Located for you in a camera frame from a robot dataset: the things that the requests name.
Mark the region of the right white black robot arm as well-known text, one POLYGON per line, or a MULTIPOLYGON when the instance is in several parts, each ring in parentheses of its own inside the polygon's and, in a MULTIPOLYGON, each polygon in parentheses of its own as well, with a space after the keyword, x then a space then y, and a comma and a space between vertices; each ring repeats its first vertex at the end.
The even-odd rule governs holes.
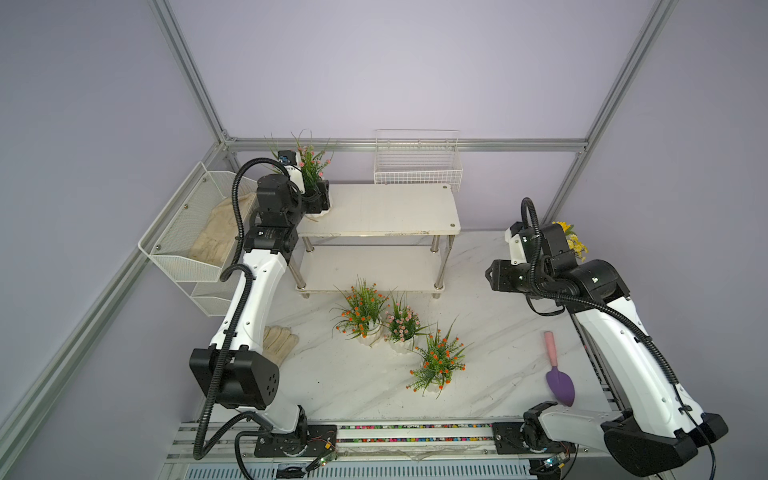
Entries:
POLYGON ((576 409, 560 398, 543 401, 517 422, 492 426, 500 454, 530 452, 575 462, 579 447, 608 453, 636 477, 659 476, 712 449, 729 428, 685 390, 641 322, 629 288, 604 260, 581 263, 563 227, 542 226, 533 201, 521 201, 521 219, 505 232, 510 257, 485 272, 492 290, 548 299, 568 313, 590 339, 620 387, 618 412, 576 409))

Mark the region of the pink flower pot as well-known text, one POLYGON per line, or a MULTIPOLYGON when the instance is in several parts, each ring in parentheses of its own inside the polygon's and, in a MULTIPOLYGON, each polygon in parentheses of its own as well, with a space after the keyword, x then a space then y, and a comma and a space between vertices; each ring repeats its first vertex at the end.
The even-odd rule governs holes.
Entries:
MULTIPOLYGON (((309 140, 308 143, 303 143, 301 140, 303 133, 304 131, 301 131, 298 135, 293 136, 295 141, 295 148, 293 151, 295 151, 298 155, 298 165, 303 173, 303 180, 306 189, 305 193, 307 193, 310 189, 315 189, 315 185, 318 181, 327 180, 324 177, 323 171, 330 165, 332 157, 326 157, 327 147, 324 147, 321 150, 316 150, 312 140, 309 140)), ((329 211, 326 211, 320 215, 308 216, 319 218, 327 214, 329 211)))
POLYGON ((391 310, 384 323, 383 340, 395 352, 405 354, 416 351, 417 340, 426 334, 428 325, 409 304, 405 293, 393 297, 391 310))

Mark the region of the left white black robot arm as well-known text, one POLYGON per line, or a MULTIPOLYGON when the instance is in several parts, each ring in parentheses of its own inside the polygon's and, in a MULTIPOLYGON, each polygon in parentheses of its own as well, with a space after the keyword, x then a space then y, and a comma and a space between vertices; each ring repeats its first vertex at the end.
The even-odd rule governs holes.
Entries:
POLYGON ((231 200, 237 229, 232 262, 223 282, 238 277, 235 296, 208 347, 191 354, 190 369, 205 395, 192 456, 206 457, 241 420, 256 422, 277 442, 301 452, 308 444, 305 410, 279 390, 278 365, 263 344, 277 286, 290 270, 297 227, 306 213, 297 155, 247 161, 236 173, 231 200))

